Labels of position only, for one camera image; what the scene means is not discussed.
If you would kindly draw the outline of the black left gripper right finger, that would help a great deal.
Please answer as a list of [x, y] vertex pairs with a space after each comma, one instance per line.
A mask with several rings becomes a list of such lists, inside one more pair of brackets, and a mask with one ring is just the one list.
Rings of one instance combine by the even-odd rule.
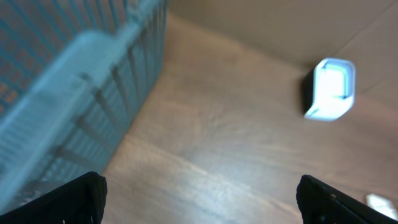
[[301, 177], [296, 200], [303, 224], [397, 224], [311, 175]]

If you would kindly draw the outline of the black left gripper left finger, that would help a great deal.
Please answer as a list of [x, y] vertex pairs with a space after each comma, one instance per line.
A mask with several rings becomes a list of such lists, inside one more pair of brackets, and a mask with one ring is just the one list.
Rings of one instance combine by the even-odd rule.
[[106, 178], [96, 172], [84, 175], [1, 215], [1, 224], [100, 224], [108, 193]]

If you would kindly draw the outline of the brown snack packet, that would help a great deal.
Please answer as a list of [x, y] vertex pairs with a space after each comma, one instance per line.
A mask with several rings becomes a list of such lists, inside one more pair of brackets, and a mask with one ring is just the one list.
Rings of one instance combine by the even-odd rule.
[[397, 209], [390, 200], [380, 195], [368, 194], [366, 196], [366, 204], [375, 211], [393, 220], [397, 220]]

